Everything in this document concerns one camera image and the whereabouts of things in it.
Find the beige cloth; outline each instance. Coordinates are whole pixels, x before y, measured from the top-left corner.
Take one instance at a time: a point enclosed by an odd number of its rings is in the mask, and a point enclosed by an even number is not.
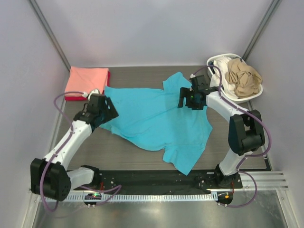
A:
[[[225,78],[229,83],[236,85],[234,92],[239,98],[249,97],[260,92],[261,75],[244,61],[241,62],[240,58],[228,62],[228,72]]]

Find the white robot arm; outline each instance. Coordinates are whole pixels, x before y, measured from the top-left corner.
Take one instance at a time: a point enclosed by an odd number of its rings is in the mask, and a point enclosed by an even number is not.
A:
[[[100,181],[99,169],[83,165],[77,170],[67,171],[68,165],[80,145],[101,124],[118,116],[109,97],[100,95],[98,90],[92,91],[89,103],[82,111],[77,113],[70,128],[60,142],[43,159],[35,158],[30,166],[31,190],[40,194],[40,179],[46,164],[59,149],[51,161],[44,177],[43,192],[46,197],[63,201],[70,190],[83,185],[97,186]]]
[[[214,109],[229,122],[229,150],[224,160],[215,168],[217,188],[229,188],[238,175],[241,161],[265,144],[263,126],[252,116],[261,120],[257,110],[249,111],[229,101],[228,104],[218,92],[218,87],[209,87],[204,76],[191,75],[192,87],[180,89],[178,108],[186,106],[192,110],[202,110],[205,106]]]
[[[240,161],[265,143],[263,127],[253,118],[239,111],[238,105],[228,105],[219,96],[217,87],[209,87],[204,76],[191,76],[192,88],[180,89],[178,108],[186,106],[192,110],[202,110],[208,106],[218,112],[229,122],[228,142],[230,149],[225,159],[216,166],[215,178],[221,188],[229,187],[238,174]],[[257,110],[250,111],[261,119]],[[43,159],[35,158],[31,163],[31,190],[40,194],[39,183],[46,164],[58,148],[60,152],[51,161],[43,182],[43,192],[46,197],[63,201],[70,190],[83,185],[97,186],[100,182],[99,170],[91,166],[82,166],[74,171],[67,171],[68,165],[84,140],[91,135],[100,124],[106,123],[118,116],[109,97],[93,91],[89,95],[86,110],[77,113],[72,122],[73,130],[69,129],[56,147]]]

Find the folded pink cloth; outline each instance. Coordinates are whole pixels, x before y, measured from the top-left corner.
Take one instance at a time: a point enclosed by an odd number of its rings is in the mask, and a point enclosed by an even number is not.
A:
[[[108,85],[108,72],[108,68],[78,68],[72,66],[65,92],[79,91],[89,94],[92,90],[98,89],[102,93],[105,86]],[[80,94],[66,95],[66,98],[72,97],[79,98],[82,96]]]

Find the blue shirt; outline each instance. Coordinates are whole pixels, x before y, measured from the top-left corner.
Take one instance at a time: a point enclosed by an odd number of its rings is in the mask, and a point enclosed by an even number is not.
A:
[[[136,146],[148,150],[165,149],[163,160],[187,175],[205,150],[212,127],[206,110],[177,108],[180,88],[191,83],[178,72],[163,82],[163,90],[106,87],[119,116],[101,127]]]

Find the white cloth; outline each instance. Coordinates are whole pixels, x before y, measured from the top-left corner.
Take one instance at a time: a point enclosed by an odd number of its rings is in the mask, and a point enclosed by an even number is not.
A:
[[[222,84],[224,87],[225,94],[228,98],[238,99],[238,96],[235,94],[235,84],[230,84],[225,79],[225,74],[228,72],[228,62],[231,60],[230,57],[221,56],[213,61],[213,65],[217,66],[222,73]],[[219,71],[216,68],[213,68],[215,74],[211,77],[210,87],[219,86]]]

